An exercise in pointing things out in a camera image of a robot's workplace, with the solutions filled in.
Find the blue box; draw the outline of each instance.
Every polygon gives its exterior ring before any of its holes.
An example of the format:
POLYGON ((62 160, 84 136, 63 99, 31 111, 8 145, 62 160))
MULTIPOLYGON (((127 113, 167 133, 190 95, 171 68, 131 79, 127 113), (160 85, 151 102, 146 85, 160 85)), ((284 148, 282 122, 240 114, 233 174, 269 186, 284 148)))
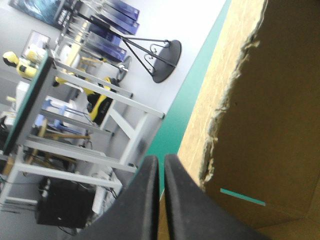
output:
POLYGON ((109 0, 108 5, 123 13, 134 21, 138 21, 140 10, 120 0, 109 0))
POLYGON ((85 46, 114 62, 123 62, 127 55, 126 50, 93 32, 90 32, 85 46))

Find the cable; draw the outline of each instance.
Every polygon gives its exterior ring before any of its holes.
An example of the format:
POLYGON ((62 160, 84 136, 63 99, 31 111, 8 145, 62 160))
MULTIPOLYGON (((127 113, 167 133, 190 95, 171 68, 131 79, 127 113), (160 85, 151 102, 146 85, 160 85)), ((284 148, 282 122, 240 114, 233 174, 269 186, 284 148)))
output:
POLYGON ((113 191, 113 190, 110 190, 108 188, 106 188, 105 186, 103 187, 105 190, 107 190, 108 192, 110 192, 112 194, 112 196, 114 197, 114 199, 117 199, 117 194, 113 191))
POLYGON ((37 185, 39 182, 8 182, 2 176, 0 176, 0 181, 6 184, 14 184, 14 185, 37 185))
POLYGON ((113 188, 111 188, 111 191, 113 191, 115 198, 118 198, 118 195, 116 194, 115 190, 113 188))
POLYGON ((92 124, 92 126, 95 126, 95 124, 88 118, 87 114, 84 113, 84 110, 82 111, 82 114, 92 124))
POLYGON ((66 234, 68 234, 68 235, 71 235, 71 236, 75 236, 75 235, 76 235, 76 234, 73 234, 73 233, 70 233, 70 232, 66 231, 62 226, 57 226, 57 227, 58 227, 58 229, 60 229, 62 232, 66 233, 66 234))

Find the yellow toy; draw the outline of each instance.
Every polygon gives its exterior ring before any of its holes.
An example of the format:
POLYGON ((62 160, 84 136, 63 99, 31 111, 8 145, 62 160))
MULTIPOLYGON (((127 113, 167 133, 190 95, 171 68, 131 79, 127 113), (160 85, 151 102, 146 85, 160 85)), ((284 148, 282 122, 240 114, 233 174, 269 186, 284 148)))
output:
MULTIPOLYGON (((39 54, 37 51, 30 49, 26 57, 27 59, 18 58, 17 55, 13 51, 8 51, 3 54, 3 61, 5 64, 11 67, 15 67, 16 71, 20 76, 25 79, 31 80, 37 73, 36 64, 39 64, 43 59, 43 56, 39 54)), ((110 79, 106 77, 104 79, 106 82, 111 83, 113 85, 119 86, 118 81, 114 78, 110 79)), ((58 86, 59 84, 63 84, 66 81, 61 78, 56 78, 54 86, 58 86)), ((108 86, 104 86, 105 89, 115 92, 115 90, 111 89, 108 86)), ((96 93, 90 89, 83 88, 88 100, 87 110, 89 113, 89 117, 92 122, 100 125, 113 101, 112 98, 96 93)))
POLYGON ((13 51, 6 52, 2 58, 5 64, 14 67, 17 73, 25 79, 32 79, 37 73, 37 68, 31 61, 18 58, 13 51))

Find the torn cardboard edge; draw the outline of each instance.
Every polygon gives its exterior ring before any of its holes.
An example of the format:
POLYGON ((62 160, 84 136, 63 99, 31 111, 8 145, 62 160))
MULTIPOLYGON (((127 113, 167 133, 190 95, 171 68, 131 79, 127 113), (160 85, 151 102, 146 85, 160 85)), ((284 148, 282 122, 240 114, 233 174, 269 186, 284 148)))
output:
POLYGON ((249 55, 248 51, 250 48, 257 48, 259 46, 259 42, 255 41, 257 32, 261 28, 261 25, 264 21, 265 11, 267 8, 269 0, 264 0, 263 7, 261 10, 261 17, 256 24, 256 27, 251 32, 251 34, 246 39, 243 47, 240 50, 239 58, 233 71, 228 86, 224 91, 224 95, 221 99, 219 107, 215 110, 215 115, 211 118, 210 123, 208 125, 207 133, 208 137, 206 139, 202 161, 200 164, 199 170, 199 180, 200 180, 200 188, 205 191, 205 183, 207 183, 214 175, 215 167, 214 167, 214 148, 215 144, 219 140, 219 129, 221 125, 221 121, 225 113, 228 111, 230 107, 229 98, 233 94, 233 85, 237 81, 237 79, 241 76, 242 65, 245 61, 248 60, 249 55))

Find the black metal stand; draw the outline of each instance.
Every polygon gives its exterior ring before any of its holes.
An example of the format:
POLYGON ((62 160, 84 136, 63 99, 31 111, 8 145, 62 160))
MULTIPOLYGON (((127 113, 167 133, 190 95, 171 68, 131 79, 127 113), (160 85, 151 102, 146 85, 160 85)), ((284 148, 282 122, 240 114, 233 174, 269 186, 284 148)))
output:
MULTIPOLYGON (((107 24, 106 22, 100 20, 97 17, 91 16, 91 17, 86 17, 83 14, 79 12, 75 12, 79 17, 87 20, 88 22, 106 30, 110 30, 110 25, 107 24)), ((134 38, 134 37, 126 37, 122 36, 114 31, 112 33, 121 38, 124 44, 128 47, 128 49, 132 52, 132 54, 137 58, 137 60, 140 62, 140 64, 144 67, 144 69, 150 74, 152 77, 153 81, 155 83, 161 83, 164 80, 166 80, 171 73, 175 70, 180 56, 182 52, 182 45, 181 42, 178 40, 158 40, 158 39, 147 39, 147 38, 134 38), (150 50, 140 46, 139 44, 135 43, 134 41, 131 40, 139 40, 139 41, 147 41, 147 42, 160 42, 164 43, 165 45, 158 45, 158 44, 151 44, 150 45, 150 50), (148 68, 146 64, 139 58, 139 56, 136 54, 136 52, 132 49, 131 46, 134 46, 141 51, 145 52, 146 54, 144 55, 145 61, 151 66, 151 68, 148 68), (157 53, 157 50, 155 46, 162 48, 162 50, 157 53), (152 65, 148 60, 147 57, 149 56, 150 59, 155 58, 155 62, 152 65)))

